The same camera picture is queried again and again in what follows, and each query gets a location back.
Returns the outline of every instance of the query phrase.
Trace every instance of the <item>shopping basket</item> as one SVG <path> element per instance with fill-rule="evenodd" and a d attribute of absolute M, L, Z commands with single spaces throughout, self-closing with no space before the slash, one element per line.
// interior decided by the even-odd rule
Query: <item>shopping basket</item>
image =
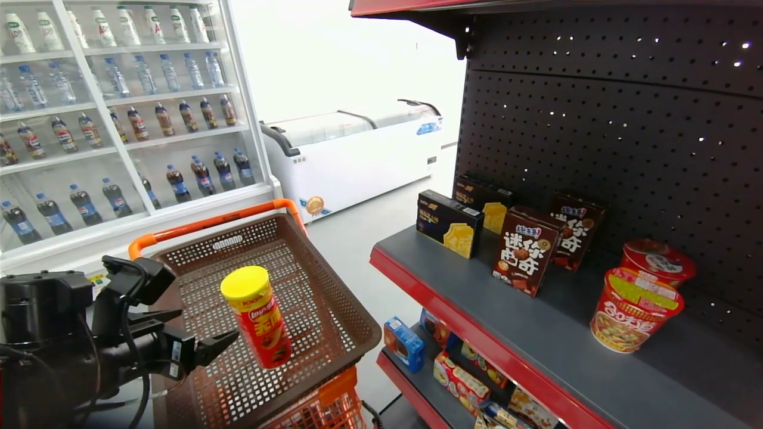
<path fill-rule="evenodd" d="M 197 338 L 232 329 L 237 322 L 220 294 L 220 282 L 241 266 L 268 270 L 294 352 L 277 369 L 260 368 L 241 337 L 212 364 L 154 403 L 157 427 L 258 427 L 343 370 L 381 340 L 381 329 L 307 239 L 295 204 L 286 199 L 139 237 L 130 258 L 160 241 L 268 211 L 250 223 L 164 250 L 152 257 L 177 276 L 150 310 L 182 308 L 170 326 Z M 154 390 L 169 387 L 153 379 Z"/>
<path fill-rule="evenodd" d="M 357 382 L 357 369 L 351 366 L 272 418 L 265 429 L 365 429 Z"/>

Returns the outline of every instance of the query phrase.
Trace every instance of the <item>instant noodle cup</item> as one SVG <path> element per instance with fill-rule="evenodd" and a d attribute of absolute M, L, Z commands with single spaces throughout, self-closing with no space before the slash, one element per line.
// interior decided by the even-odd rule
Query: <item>instant noodle cup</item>
<path fill-rule="evenodd" d="M 635 270 L 651 282 L 662 282 L 676 289 L 697 274 L 697 265 L 688 256 L 648 238 L 625 243 L 620 266 Z"/>
<path fill-rule="evenodd" d="M 257 363 L 265 369 L 286 363 L 291 357 L 291 340 L 267 270 L 261 266 L 239 268 L 223 279 L 220 292 L 233 309 Z"/>
<path fill-rule="evenodd" d="M 611 269 L 604 275 L 591 332 L 606 348 L 633 353 L 683 308 L 684 299 L 672 287 L 633 269 Z"/>

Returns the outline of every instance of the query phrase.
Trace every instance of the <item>refrigerator display case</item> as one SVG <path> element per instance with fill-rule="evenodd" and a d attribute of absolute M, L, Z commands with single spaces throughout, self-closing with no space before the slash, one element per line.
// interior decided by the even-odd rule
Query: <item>refrigerator display case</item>
<path fill-rule="evenodd" d="M 3 271 L 280 195 L 226 2 L 4 0 L 0 15 Z"/>

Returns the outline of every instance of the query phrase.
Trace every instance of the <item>black pegboard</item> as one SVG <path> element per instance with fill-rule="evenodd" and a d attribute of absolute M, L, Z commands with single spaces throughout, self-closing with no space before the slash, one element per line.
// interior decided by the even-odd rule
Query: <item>black pegboard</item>
<path fill-rule="evenodd" d="M 546 207 L 612 203 L 598 245 L 699 265 L 687 311 L 763 348 L 763 12 L 611 7 L 479 16 L 456 174 Z"/>

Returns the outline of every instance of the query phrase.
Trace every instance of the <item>red shelf edge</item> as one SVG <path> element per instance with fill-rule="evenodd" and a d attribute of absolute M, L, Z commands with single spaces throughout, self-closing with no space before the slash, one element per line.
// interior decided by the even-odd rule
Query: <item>red shelf edge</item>
<path fill-rule="evenodd" d="M 419 416 L 421 416 L 430 427 L 433 429 L 447 429 L 450 427 L 429 401 L 427 401 L 419 391 L 411 385 L 408 379 L 405 378 L 403 373 L 400 372 L 384 352 L 379 352 L 379 356 L 376 358 L 376 364 L 379 365 L 379 368 L 384 371 L 392 383 L 400 389 L 400 393 L 405 396 L 414 409 L 416 409 L 416 412 L 419 413 Z"/>
<path fill-rule="evenodd" d="M 412 276 L 377 247 L 373 248 L 369 262 L 411 298 L 443 320 L 456 335 L 466 339 L 493 365 L 517 384 L 524 386 L 555 416 L 562 419 L 567 427 L 570 429 L 613 427 L 600 415 L 590 411 L 579 400 L 527 364 L 509 347 L 483 331 L 458 306 L 438 296 L 428 285 Z"/>

